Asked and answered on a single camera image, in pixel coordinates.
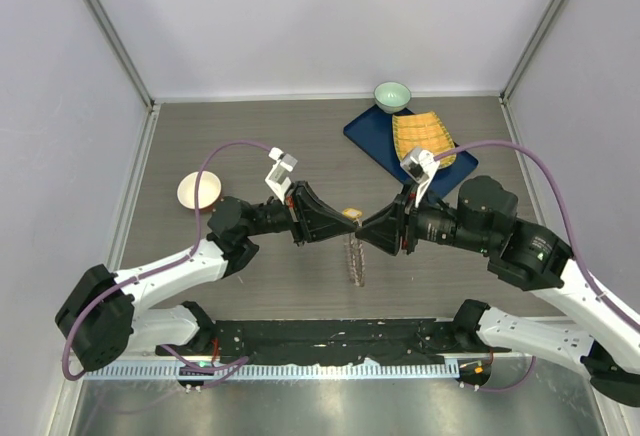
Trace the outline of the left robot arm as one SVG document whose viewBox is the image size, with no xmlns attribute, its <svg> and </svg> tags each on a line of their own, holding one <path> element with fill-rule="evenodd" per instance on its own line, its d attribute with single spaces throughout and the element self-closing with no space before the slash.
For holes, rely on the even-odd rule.
<svg viewBox="0 0 640 436">
<path fill-rule="evenodd" d="M 84 373 L 106 367 L 126 351 L 172 345 L 193 355 L 213 341 L 211 322 L 198 306 L 157 304 L 198 285 L 244 270 L 258 253 L 252 237 L 288 233 L 298 246 L 350 234 L 355 224 L 321 201 L 305 181 L 283 199 L 251 204 L 222 198 L 193 247 L 133 269 L 86 270 L 55 316 L 65 337 L 63 355 L 76 356 Z"/>
</svg>

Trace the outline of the yellow key tag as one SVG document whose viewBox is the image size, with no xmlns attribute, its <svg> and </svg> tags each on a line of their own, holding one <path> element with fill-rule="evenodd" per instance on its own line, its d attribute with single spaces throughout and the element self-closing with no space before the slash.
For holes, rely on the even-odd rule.
<svg viewBox="0 0 640 436">
<path fill-rule="evenodd" d="M 342 214 L 352 221 L 358 221 L 362 217 L 362 212 L 355 208 L 346 208 L 342 211 Z"/>
</svg>

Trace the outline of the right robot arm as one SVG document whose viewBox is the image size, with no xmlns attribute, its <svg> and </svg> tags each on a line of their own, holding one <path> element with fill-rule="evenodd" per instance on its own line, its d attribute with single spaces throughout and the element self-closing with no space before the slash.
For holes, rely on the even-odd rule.
<svg viewBox="0 0 640 436">
<path fill-rule="evenodd" d="M 357 229 L 357 238 L 390 255 L 410 254 L 421 241 L 477 253 L 500 281 L 546 301 L 578 326 L 530 322 L 467 299 L 452 322 L 457 347 L 527 353 L 577 372 L 622 405 L 638 406 L 639 334 L 606 306 L 602 286 L 582 275 L 567 243 L 519 218 L 517 197 L 488 176 L 465 181 L 455 207 L 416 204 L 411 193 L 404 188 Z"/>
</svg>

